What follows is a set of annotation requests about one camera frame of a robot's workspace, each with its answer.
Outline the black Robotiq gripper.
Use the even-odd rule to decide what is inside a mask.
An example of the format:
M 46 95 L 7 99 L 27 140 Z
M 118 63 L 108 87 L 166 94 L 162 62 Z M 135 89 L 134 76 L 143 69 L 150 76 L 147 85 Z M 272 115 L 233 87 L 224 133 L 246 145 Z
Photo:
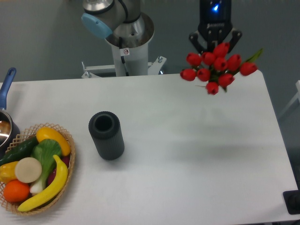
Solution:
M 206 50 L 212 51 L 215 48 L 215 42 L 222 43 L 231 33 L 232 38 L 229 41 L 230 53 L 242 37 L 241 30 L 233 29 L 231 22 L 232 2 L 230 0 L 201 0 L 200 5 L 200 23 L 198 31 L 189 34 L 189 41 L 199 54 Z M 198 38 L 201 36 L 207 43 L 203 47 Z

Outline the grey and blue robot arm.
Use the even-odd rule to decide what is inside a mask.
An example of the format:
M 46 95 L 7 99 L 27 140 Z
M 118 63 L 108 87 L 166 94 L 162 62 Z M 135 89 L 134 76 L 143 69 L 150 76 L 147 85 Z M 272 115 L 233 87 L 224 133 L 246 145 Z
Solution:
M 200 23 L 189 35 L 198 53 L 212 52 L 231 34 L 229 51 L 242 36 L 231 23 L 230 0 L 201 0 Z M 154 35 L 153 21 L 141 12 L 139 0 L 85 0 L 82 23 L 94 36 L 118 48 L 135 48 L 149 42 Z

